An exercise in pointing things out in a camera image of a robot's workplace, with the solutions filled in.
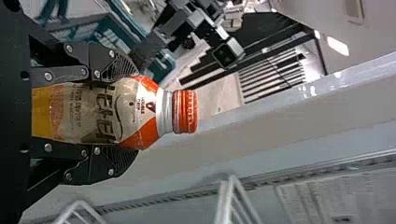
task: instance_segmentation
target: metal frame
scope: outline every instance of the metal frame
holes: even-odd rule
[[[310,31],[307,32],[307,34],[305,34],[305,35],[303,35],[301,37],[298,37],[298,38],[290,41],[289,43],[286,43],[286,44],[284,44],[284,45],[282,45],[282,46],[280,46],[278,48],[275,48],[275,49],[273,49],[271,51],[268,51],[268,52],[265,52],[265,53],[258,53],[258,54],[252,55],[251,57],[247,57],[247,58],[241,60],[240,62],[238,62],[236,64],[236,66],[234,66],[234,67],[232,67],[232,68],[230,68],[230,69],[228,69],[226,71],[223,71],[223,72],[221,72],[219,74],[216,74],[213,77],[209,77],[209,78],[204,79],[204,80],[202,80],[202,81],[200,81],[198,83],[195,83],[195,84],[187,87],[186,89],[188,89],[188,90],[196,90],[196,89],[198,89],[200,87],[203,87],[203,86],[205,86],[205,85],[207,85],[207,84],[209,84],[209,83],[211,83],[213,81],[216,81],[216,80],[218,80],[218,79],[220,79],[222,77],[226,77],[226,76],[228,76],[228,75],[230,75],[232,73],[235,73],[235,72],[239,71],[240,69],[243,69],[243,68],[246,68],[248,66],[251,66],[254,63],[258,63],[258,62],[260,62],[262,60],[265,60],[267,58],[275,56],[278,53],[281,53],[281,52],[283,52],[283,51],[285,51],[287,49],[291,49],[291,48],[294,48],[296,46],[299,46],[299,45],[301,45],[301,44],[303,44],[303,43],[305,43],[307,41],[310,41],[312,39],[315,39],[315,35],[314,35],[313,30],[310,30]]]
[[[87,217],[93,217],[93,220],[88,221]],[[97,224],[107,224],[107,222],[102,219],[102,217],[90,207],[89,204],[82,200],[78,200],[67,206],[66,209],[62,211],[58,218],[53,222],[53,224],[70,224],[74,223],[77,219],[78,223],[97,223]]]
[[[235,175],[219,184],[219,201],[215,224],[262,224],[256,209]]]
[[[63,44],[21,11],[17,0],[0,2],[0,88],[6,115],[1,141],[6,193],[0,217],[18,222],[21,213],[59,184],[85,185],[122,175],[137,150],[107,144],[66,144],[33,137],[32,88],[68,81],[111,83],[136,72],[125,54],[100,45]],[[116,159],[124,158],[122,164]],[[39,159],[30,167],[30,159]]]

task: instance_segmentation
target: bottle neck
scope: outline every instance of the bottle neck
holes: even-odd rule
[[[172,95],[171,91],[165,91],[161,88],[157,90],[155,117],[157,121],[157,131],[160,137],[173,131]]]

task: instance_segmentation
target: white wire rack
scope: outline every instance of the white wire rack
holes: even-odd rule
[[[64,209],[53,224],[106,224],[105,220],[84,201]],[[234,175],[219,184],[218,206],[214,224],[262,224],[241,182]]]
[[[215,224],[262,224],[241,182],[235,175],[221,181]]]
[[[102,217],[84,201],[75,201],[56,218],[54,224],[107,224]]]

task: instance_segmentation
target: bottle label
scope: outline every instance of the bottle label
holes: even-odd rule
[[[110,85],[64,83],[33,90],[33,135],[69,143],[114,143],[144,149],[159,136],[158,85],[123,78]]]

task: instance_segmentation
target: white surface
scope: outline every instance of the white surface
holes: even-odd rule
[[[291,223],[394,223],[396,169],[338,175],[277,187]]]
[[[348,45],[349,57],[329,48],[320,40],[330,73],[363,63],[396,50],[396,1],[362,0],[363,25],[349,22],[341,0],[271,0],[279,13],[287,15],[322,34],[333,36]]]

